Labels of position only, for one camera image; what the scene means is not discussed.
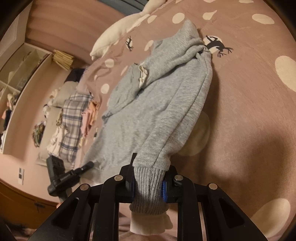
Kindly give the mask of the plaid grey shirt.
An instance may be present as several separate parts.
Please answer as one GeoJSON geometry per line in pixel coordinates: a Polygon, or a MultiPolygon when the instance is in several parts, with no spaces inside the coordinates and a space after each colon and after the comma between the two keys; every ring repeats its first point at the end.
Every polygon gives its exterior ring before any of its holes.
{"type": "Polygon", "coordinates": [[[62,125],[65,134],[60,142],[59,157],[63,161],[74,164],[81,139],[82,113],[88,107],[91,95],[75,92],[65,100],[62,113],[62,125]]]}

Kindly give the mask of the straw tassel item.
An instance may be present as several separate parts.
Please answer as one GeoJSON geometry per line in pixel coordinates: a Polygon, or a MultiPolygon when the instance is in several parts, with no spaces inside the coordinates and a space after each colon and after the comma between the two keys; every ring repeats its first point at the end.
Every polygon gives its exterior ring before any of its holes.
{"type": "Polygon", "coordinates": [[[73,64],[74,56],[59,50],[54,50],[52,60],[62,69],[68,71],[73,64]]]}

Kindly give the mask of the orange pink clothes pile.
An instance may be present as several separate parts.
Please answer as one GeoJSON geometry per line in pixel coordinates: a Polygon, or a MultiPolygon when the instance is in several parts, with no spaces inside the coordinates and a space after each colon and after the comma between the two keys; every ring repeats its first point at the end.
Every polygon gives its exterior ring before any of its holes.
{"type": "Polygon", "coordinates": [[[88,107],[82,112],[82,125],[80,128],[82,137],[86,137],[90,132],[91,127],[97,119],[99,108],[100,102],[92,100],[88,103],[88,107]]]}

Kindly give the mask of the white plush pillow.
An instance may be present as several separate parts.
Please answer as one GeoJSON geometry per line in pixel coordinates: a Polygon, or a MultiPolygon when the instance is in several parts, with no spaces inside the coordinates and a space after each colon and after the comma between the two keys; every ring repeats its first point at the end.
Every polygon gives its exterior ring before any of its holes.
{"type": "Polygon", "coordinates": [[[144,19],[165,3],[165,0],[148,1],[141,12],[125,16],[107,28],[93,45],[90,52],[92,61],[101,58],[122,36],[139,26],[144,19]]]}

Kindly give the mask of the pink polka dot bedspread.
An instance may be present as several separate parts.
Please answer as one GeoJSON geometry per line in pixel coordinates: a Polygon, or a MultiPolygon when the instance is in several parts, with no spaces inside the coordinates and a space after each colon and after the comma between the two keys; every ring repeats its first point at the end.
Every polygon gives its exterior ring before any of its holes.
{"type": "MultiPolygon", "coordinates": [[[[295,40],[264,1],[165,1],[132,30],[144,39],[132,60],[148,56],[149,37],[177,31],[179,12],[205,44],[217,37],[233,52],[219,58],[210,49],[201,120],[172,164],[198,184],[217,183],[268,240],[283,240],[295,225],[295,40]]],[[[95,41],[122,18],[96,1],[34,1],[26,38],[90,65],[95,41]]]]}

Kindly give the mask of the white wall switch panel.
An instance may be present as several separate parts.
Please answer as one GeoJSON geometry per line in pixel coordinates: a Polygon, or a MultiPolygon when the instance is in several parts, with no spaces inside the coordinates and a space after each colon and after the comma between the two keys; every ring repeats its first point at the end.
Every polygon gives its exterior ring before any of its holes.
{"type": "Polygon", "coordinates": [[[18,169],[18,184],[23,185],[23,181],[24,181],[24,169],[23,168],[19,168],[18,169]]]}

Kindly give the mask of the white wall shelf unit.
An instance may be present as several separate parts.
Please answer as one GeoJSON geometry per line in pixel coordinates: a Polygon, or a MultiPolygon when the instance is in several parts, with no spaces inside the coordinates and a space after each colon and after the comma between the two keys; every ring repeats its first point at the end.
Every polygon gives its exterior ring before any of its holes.
{"type": "Polygon", "coordinates": [[[1,68],[1,154],[11,154],[16,125],[52,52],[23,43],[1,68]]]}

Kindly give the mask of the white grey clothes heap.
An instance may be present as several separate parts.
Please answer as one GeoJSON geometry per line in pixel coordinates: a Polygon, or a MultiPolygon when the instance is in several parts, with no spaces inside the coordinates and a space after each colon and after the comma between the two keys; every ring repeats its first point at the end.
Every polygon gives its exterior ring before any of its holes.
{"type": "Polygon", "coordinates": [[[83,74],[83,68],[75,68],[71,71],[62,70],[55,77],[51,77],[46,84],[42,96],[42,110],[40,113],[45,122],[45,129],[41,143],[38,147],[36,164],[46,166],[46,159],[50,156],[47,147],[50,146],[53,135],[58,131],[57,119],[62,114],[62,108],[66,99],[76,92],[76,86],[83,74]]]}

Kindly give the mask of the grey blue sweatshirt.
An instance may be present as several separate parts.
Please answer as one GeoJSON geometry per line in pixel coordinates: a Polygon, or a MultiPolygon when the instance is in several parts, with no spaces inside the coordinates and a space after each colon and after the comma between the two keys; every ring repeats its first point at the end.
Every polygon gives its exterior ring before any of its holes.
{"type": "Polygon", "coordinates": [[[83,162],[99,184],[132,164],[136,182],[130,230],[159,235],[173,227],[162,198],[170,156],[186,143],[212,80],[211,53],[195,25],[184,21],[171,37],[156,41],[150,56],[132,64],[112,91],[103,126],[83,162]]]}

